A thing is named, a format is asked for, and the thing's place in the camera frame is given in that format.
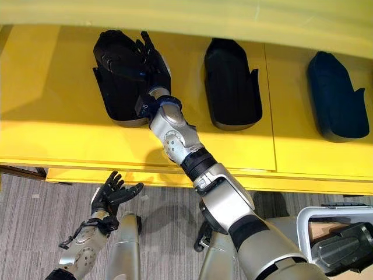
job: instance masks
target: yellow shelf edge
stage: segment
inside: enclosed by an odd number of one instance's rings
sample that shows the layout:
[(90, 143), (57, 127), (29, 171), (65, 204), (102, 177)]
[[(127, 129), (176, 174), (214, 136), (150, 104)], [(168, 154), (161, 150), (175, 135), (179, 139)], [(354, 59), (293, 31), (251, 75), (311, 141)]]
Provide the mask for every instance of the yellow shelf edge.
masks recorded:
[(324, 49), (373, 58), (369, 1), (7, 1), (0, 24), (146, 29)]

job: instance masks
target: gray carpet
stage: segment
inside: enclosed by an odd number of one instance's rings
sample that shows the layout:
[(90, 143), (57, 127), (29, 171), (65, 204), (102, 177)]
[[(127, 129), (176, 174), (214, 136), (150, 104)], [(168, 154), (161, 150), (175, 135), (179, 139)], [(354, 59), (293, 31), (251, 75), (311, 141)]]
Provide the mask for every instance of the gray carpet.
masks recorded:
[[(72, 186), (2, 176), (0, 192), (0, 279), (44, 279), (58, 264), (58, 243), (89, 217), (98, 185)], [(341, 195), (252, 193), (263, 218), (296, 215), (303, 207), (343, 201)], [(371, 197), (345, 201), (373, 203)], [(145, 187), (120, 207), (143, 219), (140, 236), (142, 279), (197, 279), (205, 252), (193, 251), (202, 217), (199, 198), (190, 188)], [(111, 242), (100, 252), (86, 280), (105, 279)], [(236, 280), (245, 279), (236, 269)]]

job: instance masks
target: silver robot arm segment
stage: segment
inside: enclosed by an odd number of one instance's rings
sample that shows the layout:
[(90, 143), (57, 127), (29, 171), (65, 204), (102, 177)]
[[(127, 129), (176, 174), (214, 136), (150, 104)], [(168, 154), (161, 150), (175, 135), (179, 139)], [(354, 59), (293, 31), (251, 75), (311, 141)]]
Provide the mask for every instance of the silver robot arm segment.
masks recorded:
[[(108, 216), (106, 211), (98, 211), (92, 218), (104, 219)], [(98, 252), (106, 244), (108, 236), (102, 234), (98, 227), (84, 227), (72, 240), (70, 247), (65, 250), (59, 259), (59, 268), (70, 272), (77, 280), (93, 268)]]
[[(159, 92), (167, 94), (165, 89)], [(160, 103), (150, 129), (168, 157), (180, 165), (202, 196), (200, 210), (213, 230), (230, 235), (247, 279), (327, 279), (298, 247), (254, 212), (243, 186), (201, 144), (175, 102)], [(292, 278), (290, 275), (301, 275)]]

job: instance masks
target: silver metal casing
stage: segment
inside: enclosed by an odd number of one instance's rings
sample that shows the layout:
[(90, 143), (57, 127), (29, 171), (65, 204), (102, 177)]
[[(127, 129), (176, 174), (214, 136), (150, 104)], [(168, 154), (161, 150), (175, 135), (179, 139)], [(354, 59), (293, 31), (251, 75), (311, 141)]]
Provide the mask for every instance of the silver metal casing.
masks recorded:
[(112, 247), (106, 280), (140, 280), (140, 249), (136, 215), (125, 215)]
[(199, 280), (233, 280), (235, 255), (231, 237), (213, 232)]

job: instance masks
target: white container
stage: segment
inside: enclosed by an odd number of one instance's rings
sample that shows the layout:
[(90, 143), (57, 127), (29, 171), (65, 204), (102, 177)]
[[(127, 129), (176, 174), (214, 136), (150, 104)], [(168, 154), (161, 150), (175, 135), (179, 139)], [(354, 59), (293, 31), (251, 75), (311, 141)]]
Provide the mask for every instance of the white container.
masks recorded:
[(373, 225), (373, 206), (327, 206), (306, 207), (295, 217), (267, 219), (277, 226), (288, 238), (299, 246), (307, 260), (312, 263), (308, 222), (311, 218), (330, 218), (331, 222), (359, 223)]

